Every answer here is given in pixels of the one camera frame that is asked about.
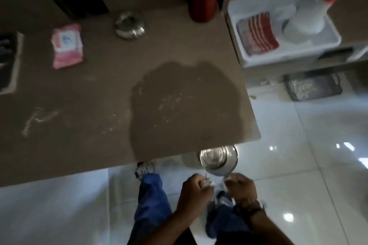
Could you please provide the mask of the white bowl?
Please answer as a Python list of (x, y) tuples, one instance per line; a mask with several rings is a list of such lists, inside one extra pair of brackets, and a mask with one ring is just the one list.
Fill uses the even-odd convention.
[(276, 38), (287, 43), (302, 44), (308, 41), (307, 36), (303, 35), (294, 27), (289, 25), (290, 20), (296, 14), (297, 7), (295, 5), (279, 6), (272, 11), (272, 25)]

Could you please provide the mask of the white spray bottle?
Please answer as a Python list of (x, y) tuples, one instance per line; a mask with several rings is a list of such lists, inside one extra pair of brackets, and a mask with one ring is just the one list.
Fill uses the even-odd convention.
[(292, 39), (307, 38), (319, 34), (325, 26), (325, 15), (337, 0), (315, 0), (297, 7), (283, 33)]

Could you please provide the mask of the person's right forearm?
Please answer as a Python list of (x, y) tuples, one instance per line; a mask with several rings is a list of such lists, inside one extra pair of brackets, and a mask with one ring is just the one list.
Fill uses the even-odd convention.
[(250, 229), (260, 238), (263, 245), (295, 245), (260, 206), (249, 206), (245, 210)]

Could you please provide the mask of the white tissue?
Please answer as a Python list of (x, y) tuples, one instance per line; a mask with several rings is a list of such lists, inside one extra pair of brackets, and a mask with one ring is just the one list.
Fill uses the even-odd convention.
[(213, 187), (215, 191), (228, 192), (228, 188), (225, 184), (226, 180), (227, 180), (227, 178), (223, 177), (220, 182), (215, 183), (210, 178), (206, 177), (206, 179), (200, 183), (200, 188), (201, 189), (206, 189), (206, 188), (209, 188), (209, 187)]

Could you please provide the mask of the black recessed sink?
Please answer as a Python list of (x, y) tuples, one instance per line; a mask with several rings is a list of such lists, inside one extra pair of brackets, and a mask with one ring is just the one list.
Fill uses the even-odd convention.
[(16, 91), (23, 43), (18, 31), (0, 34), (0, 95)]

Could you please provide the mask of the person's left hand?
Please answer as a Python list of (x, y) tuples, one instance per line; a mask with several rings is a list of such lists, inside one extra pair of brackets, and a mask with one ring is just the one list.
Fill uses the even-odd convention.
[(203, 175), (195, 173), (183, 182), (176, 209), (205, 210), (210, 201), (208, 195), (200, 190), (199, 180), (202, 178)]

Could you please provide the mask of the pink wet wipes packet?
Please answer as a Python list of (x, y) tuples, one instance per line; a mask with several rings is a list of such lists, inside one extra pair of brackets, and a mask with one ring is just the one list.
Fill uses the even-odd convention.
[(73, 23), (53, 29), (51, 42), (54, 69), (71, 67), (84, 61), (80, 24)]

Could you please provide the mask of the steel pedal bin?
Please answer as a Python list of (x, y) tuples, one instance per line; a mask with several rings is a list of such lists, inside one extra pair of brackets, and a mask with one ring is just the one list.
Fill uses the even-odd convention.
[(233, 173), (239, 162), (239, 153), (231, 145), (182, 154), (181, 158), (188, 168), (201, 169), (221, 177)]

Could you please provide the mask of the person's right hand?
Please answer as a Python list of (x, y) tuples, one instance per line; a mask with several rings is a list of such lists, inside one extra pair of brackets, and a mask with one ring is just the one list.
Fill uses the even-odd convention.
[(232, 173), (237, 175), (237, 200), (244, 198), (258, 199), (255, 183), (250, 178), (240, 173)]

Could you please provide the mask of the white plastic tub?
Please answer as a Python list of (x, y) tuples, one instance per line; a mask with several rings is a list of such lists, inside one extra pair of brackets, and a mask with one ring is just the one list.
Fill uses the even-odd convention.
[(275, 38), (280, 45), (279, 48), (274, 51), (252, 57), (249, 57), (246, 54), (236, 28), (236, 24), (239, 20), (247, 19), (250, 16), (266, 11), (270, 13), (271, 17), (272, 11), (276, 7), (286, 5), (295, 5), (298, 7), (300, 4), (313, 1), (315, 0), (230, 0), (227, 10), (227, 24), (229, 26), (229, 32), (231, 34), (232, 43), (236, 51), (239, 64), (244, 68), (268, 65), (271, 63), (295, 60), (301, 57), (321, 55), (328, 50), (338, 47), (342, 41), (342, 37), (332, 19), (328, 14), (326, 14), (324, 18), (324, 29), (316, 36), (308, 38), (306, 43), (292, 44), (277, 39), (273, 29), (274, 25), (272, 25)]

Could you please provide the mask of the blue trousers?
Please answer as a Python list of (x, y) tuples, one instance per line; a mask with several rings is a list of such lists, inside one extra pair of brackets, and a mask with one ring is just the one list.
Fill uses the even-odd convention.
[[(209, 210), (206, 233), (216, 239), (216, 245), (226, 245), (231, 240), (248, 239), (251, 230), (244, 220), (236, 215), (232, 201), (230, 205), (220, 204)], [(138, 206), (134, 215), (134, 225), (127, 245), (139, 245), (154, 229), (163, 224), (175, 211), (172, 211), (168, 197), (163, 190), (159, 174), (145, 175), (140, 182)], [(174, 245), (197, 245), (188, 227)]]

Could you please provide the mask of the red striped cloth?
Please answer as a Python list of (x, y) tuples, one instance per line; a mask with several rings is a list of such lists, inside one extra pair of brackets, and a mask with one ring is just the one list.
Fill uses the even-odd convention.
[(239, 20), (236, 28), (249, 57), (274, 51), (280, 46), (275, 38), (268, 11)]

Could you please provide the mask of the steel ashtray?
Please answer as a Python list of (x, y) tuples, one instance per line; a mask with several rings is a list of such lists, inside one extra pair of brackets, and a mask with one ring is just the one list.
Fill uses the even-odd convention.
[(137, 39), (146, 33), (144, 18), (135, 12), (124, 11), (114, 23), (117, 36), (124, 40)]

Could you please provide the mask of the person's left forearm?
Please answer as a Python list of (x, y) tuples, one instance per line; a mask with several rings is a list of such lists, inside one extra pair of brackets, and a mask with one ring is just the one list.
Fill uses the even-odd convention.
[(176, 209), (175, 212), (147, 237), (138, 242), (139, 245), (174, 245), (179, 236), (190, 227), (201, 214), (201, 210)]

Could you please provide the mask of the white sneaker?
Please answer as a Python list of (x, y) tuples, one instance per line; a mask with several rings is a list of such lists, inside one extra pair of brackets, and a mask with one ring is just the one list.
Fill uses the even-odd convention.
[(139, 181), (142, 181), (145, 175), (154, 174), (155, 168), (153, 162), (139, 162), (135, 169), (135, 176)]

